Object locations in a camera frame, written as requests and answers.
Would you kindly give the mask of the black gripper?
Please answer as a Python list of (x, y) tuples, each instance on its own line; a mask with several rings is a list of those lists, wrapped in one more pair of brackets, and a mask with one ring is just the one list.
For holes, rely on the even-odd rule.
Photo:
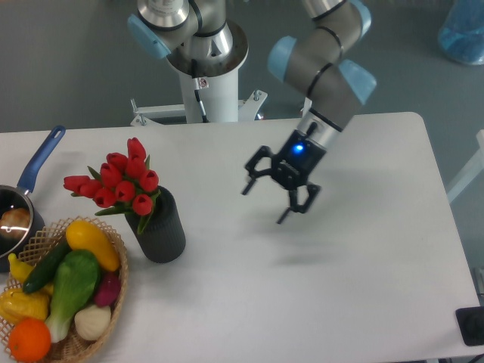
[[(325, 154), (326, 150), (323, 147), (299, 130), (294, 130), (278, 153), (273, 154), (270, 147), (263, 145), (251, 156), (244, 167), (248, 182), (241, 194), (247, 195), (258, 178), (270, 175), (282, 188), (288, 190), (289, 206), (277, 223), (281, 225), (290, 213), (305, 214), (321, 191), (320, 185), (307, 182)], [(258, 170), (256, 167), (264, 158), (271, 160), (271, 166)], [(297, 188), (303, 185), (306, 185), (307, 198), (303, 203), (299, 203)]]

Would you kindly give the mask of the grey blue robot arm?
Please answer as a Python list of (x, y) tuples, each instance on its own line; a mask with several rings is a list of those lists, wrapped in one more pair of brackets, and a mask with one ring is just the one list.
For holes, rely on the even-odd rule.
[[(269, 176), (288, 193), (287, 213), (305, 213), (320, 187), (309, 176), (337, 136), (366, 104), (376, 79), (345, 53), (371, 26), (360, 1), (306, 1), (313, 23), (299, 41), (285, 36), (269, 52), (267, 67), (303, 94), (309, 106), (283, 147), (262, 146), (245, 168), (248, 185)], [(223, 1), (139, 1), (127, 26), (151, 56), (177, 71), (189, 123), (241, 120), (238, 70), (247, 59), (244, 31), (226, 15)]]

